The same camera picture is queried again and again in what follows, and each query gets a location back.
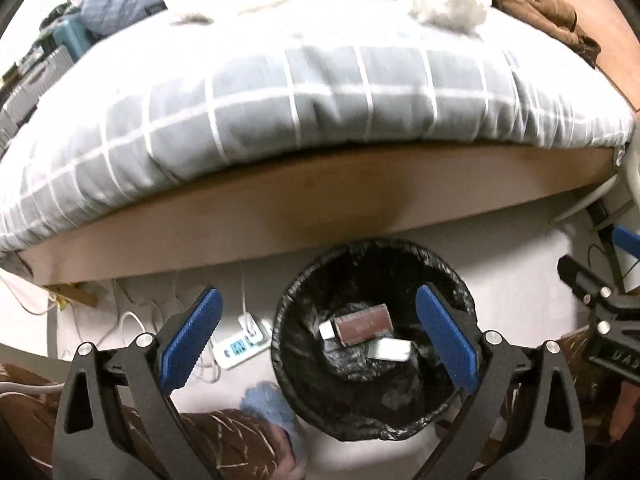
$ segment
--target bed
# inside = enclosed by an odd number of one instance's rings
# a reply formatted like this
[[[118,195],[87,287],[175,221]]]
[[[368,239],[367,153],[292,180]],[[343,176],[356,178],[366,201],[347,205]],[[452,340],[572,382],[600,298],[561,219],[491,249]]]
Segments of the bed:
[[[600,70],[494,9],[470,37],[385,0],[153,16],[94,46],[0,161],[0,253],[35,283],[83,282],[600,183],[634,131],[640,47],[613,0],[572,3],[601,17],[582,25]]]

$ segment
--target black trash bag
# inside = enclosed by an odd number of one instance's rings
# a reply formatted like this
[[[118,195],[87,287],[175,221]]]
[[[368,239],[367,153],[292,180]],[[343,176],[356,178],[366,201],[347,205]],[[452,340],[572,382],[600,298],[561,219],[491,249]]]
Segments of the black trash bag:
[[[465,283],[439,256],[403,240],[333,248],[303,270],[276,311],[271,360],[293,410],[341,440],[404,440],[440,416],[458,393],[423,332],[415,295],[432,282],[476,321]],[[366,357],[366,343],[324,341],[323,321],[385,303],[394,337],[414,341],[408,362]]]

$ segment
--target power strip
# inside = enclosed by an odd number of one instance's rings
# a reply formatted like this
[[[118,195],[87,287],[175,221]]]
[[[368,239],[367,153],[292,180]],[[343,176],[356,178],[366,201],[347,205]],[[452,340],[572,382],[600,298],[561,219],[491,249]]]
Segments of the power strip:
[[[244,363],[248,359],[257,356],[271,346],[273,327],[266,319],[261,319],[256,326],[264,337],[259,343],[253,343],[245,330],[239,330],[236,334],[219,343],[213,343],[213,357],[223,370],[229,370],[234,366]]]

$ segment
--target brown blanket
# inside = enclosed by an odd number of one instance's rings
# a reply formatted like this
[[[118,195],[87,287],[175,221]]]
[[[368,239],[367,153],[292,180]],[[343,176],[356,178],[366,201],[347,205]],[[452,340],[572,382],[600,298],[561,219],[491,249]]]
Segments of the brown blanket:
[[[577,26],[575,9],[564,0],[494,0],[494,7],[562,41],[594,68],[600,45]]]

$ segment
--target gray and white checkered fabric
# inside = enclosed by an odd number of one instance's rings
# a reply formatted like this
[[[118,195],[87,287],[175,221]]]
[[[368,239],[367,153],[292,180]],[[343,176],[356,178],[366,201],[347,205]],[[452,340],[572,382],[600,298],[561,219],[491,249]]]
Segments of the gray and white checkered fabric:
[[[497,10],[474,37],[395,1],[303,0],[213,25],[158,14],[93,47],[0,163],[0,253],[215,171],[319,146],[617,146],[629,106]]]

